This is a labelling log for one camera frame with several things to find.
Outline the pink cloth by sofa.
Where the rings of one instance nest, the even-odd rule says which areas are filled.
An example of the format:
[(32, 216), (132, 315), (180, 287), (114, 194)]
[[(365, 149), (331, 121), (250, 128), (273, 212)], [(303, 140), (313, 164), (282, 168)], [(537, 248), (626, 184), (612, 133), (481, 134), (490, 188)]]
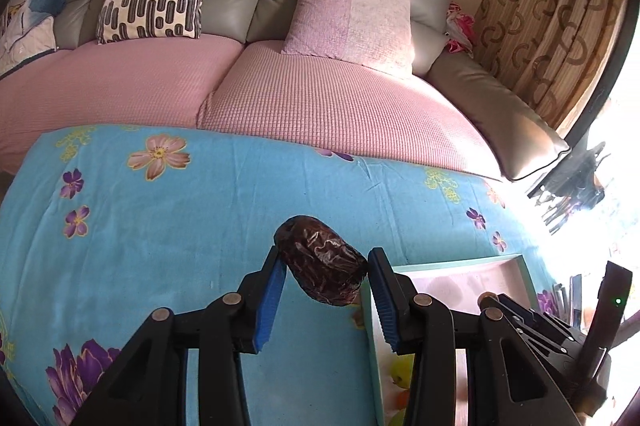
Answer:
[(475, 19), (462, 10), (459, 4), (451, 2), (447, 9), (446, 32), (448, 42), (445, 49), (450, 54), (466, 53), (473, 57), (476, 40)]

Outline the blue floral tablecloth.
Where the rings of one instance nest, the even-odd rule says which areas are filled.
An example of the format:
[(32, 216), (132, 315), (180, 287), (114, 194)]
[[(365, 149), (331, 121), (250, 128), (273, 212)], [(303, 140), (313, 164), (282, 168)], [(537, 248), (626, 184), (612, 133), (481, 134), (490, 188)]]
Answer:
[(547, 230), (506, 183), (211, 131), (65, 128), (1, 205), (1, 366), (30, 415), (70, 424), (154, 309), (234, 290), (296, 215), (393, 266), (521, 255), (552, 287)]

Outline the brown patterned curtain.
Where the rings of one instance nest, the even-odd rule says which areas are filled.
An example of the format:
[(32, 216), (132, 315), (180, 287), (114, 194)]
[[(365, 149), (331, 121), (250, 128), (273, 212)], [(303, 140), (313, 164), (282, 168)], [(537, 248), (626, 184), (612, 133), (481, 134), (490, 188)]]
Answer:
[(586, 108), (628, 0), (482, 0), (475, 59), (561, 137)]

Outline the pink plush cushion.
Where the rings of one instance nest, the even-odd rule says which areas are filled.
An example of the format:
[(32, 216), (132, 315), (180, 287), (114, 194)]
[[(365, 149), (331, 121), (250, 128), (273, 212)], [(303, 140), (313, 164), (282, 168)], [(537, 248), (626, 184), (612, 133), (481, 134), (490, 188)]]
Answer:
[(409, 74), (410, 0), (297, 0), (282, 53)]

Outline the white tray teal rim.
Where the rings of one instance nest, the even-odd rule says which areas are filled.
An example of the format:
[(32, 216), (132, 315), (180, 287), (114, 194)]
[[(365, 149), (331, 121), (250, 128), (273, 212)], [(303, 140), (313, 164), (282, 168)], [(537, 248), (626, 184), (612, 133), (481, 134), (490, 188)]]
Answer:
[[(539, 308), (534, 283), (521, 255), (395, 266), (393, 270), (410, 278), (418, 292), (431, 295), (462, 313), (477, 315), (480, 312), (477, 298), (485, 292), (504, 293), (525, 308)], [(404, 390), (393, 383), (390, 371), (397, 356), (385, 342), (368, 284), (361, 287), (361, 302), (369, 341), (376, 422), (386, 425), (399, 412), (399, 395)]]

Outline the grey sofa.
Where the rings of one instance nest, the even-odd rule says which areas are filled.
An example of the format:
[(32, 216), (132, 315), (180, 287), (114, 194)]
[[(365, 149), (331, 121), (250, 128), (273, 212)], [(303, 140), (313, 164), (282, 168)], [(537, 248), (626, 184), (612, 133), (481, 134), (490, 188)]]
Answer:
[(226, 131), (517, 181), (567, 143), (457, 49), (450, 0), (26, 0), (1, 168), (48, 131)]

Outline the large green jujube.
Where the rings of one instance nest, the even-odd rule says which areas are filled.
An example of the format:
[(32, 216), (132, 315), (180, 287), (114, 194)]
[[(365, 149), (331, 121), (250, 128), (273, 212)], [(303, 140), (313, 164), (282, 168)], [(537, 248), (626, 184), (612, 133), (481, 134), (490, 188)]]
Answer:
[(390, 377), (393, 383), (402, 389), (409, 389), (413, 371), (413, 354), (396, 356), (390, 366)]

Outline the dark date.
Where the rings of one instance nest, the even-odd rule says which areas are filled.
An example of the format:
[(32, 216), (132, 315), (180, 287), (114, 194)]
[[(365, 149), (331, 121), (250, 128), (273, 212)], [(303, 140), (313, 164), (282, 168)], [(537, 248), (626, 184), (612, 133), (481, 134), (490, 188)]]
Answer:
[(368, 261), (316, 217), (285, 220), (274, 245), (300, 288), (316, 302), (335, 307), (356, 303)]

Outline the pink sofa seat cover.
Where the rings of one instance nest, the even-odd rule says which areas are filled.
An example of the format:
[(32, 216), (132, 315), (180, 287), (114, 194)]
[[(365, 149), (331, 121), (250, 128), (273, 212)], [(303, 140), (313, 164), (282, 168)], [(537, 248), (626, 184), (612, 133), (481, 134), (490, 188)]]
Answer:
[(480, 132), (434, 87), (357, 64), (205, 35), (58, 50), (1, 83), (1, 167), (64, 127), (206, 129), (499, 178)]

